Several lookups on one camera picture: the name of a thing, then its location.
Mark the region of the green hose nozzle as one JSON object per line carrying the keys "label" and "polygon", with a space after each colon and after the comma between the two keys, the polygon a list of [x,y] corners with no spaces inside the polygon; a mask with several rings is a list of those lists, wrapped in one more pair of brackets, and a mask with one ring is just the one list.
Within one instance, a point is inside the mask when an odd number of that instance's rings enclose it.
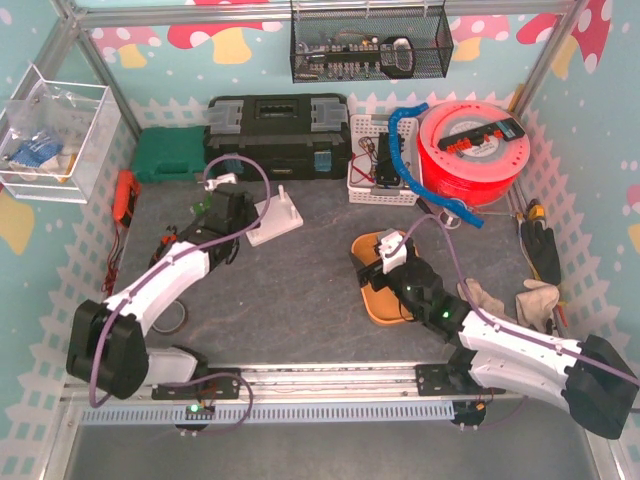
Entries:
{"label": "green hose nozzle", "polygon": [[195,202],[190,207],[190,212],[194,217],[206,214],[211,207],[211,198],[206,197],[204,200]]}

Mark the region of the white peg base plate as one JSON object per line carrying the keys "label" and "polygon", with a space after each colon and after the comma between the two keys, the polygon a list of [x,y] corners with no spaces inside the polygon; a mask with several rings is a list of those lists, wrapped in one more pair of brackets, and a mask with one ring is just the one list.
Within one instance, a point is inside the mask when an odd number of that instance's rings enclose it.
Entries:
{"label": "white peg base plate", "polygon": [[256,204],[262,217],[260,226],[246,233],[249,243],[257,247],[281,235],[289,233],[304,224],[304,220],[293,203],[289,193],[283,185],[278,186],[278,192],[269,201],[264,200]]}

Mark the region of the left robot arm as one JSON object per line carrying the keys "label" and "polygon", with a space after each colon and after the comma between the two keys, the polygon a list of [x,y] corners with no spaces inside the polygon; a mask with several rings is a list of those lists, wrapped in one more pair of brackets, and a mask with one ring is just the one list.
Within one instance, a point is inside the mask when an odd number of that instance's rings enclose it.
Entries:
{"label": "left robot arm", "polygon": [[193,385],[206,360],[174,346],[150,348],[146,336],[165,310],[187,289],[221,264],[231,263],[238,238],[257,226],[250,192],[235,183],[217,184],[209,208],[171,244],[166,253],[121,292],[101,302],[86,300],[74,314],[66,371],[98,391],[127,399],[144,385]]}

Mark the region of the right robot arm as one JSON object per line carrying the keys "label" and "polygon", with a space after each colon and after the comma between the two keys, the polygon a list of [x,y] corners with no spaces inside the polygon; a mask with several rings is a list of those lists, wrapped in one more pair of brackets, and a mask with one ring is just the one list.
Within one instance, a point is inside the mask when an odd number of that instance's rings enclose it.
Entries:
{"label": "right robot arm", "polygon": [[595,435],[620,438],[639,379],[606,339],[547,335],[472,308],[445,290],[401,231],[363,234],[349,256],[373,322],[414,322],[454,346],[442,373],[445,387],[518,393],[566,411]]}

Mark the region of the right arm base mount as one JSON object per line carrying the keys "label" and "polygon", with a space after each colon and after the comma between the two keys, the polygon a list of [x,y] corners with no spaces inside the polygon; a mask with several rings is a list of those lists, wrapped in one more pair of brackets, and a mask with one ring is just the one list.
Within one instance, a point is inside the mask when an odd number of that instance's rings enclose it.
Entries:
{"label": "right arm base mount", "polygon": [[491,389],[477,384],[467,370],[446,363],[417,364],[414,373],[421,397],[491,395]]}

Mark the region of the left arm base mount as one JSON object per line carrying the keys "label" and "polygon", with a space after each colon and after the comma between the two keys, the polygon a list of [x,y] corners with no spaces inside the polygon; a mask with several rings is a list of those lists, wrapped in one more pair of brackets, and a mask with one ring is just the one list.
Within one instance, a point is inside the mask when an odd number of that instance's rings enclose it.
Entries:
{"label": "left arm base mount", "polygon": [[157,386],[152,389],[151,398],[153,400],[189,400],[189,401],[204,401],[204,400],[236,400],[239,398],[240,382],[235,378],[230,378],[230,375],[239,377],[242,373],[240,368],[226,367],[226,368],[209,368],[198,367],[195,373],[192,375],[191,380],[195,380],[207,375],[222,374],[224,377],[217,377],[214,379],[206,380],[197,385],[191,385],[180,388],[170,388],[166,386]]}

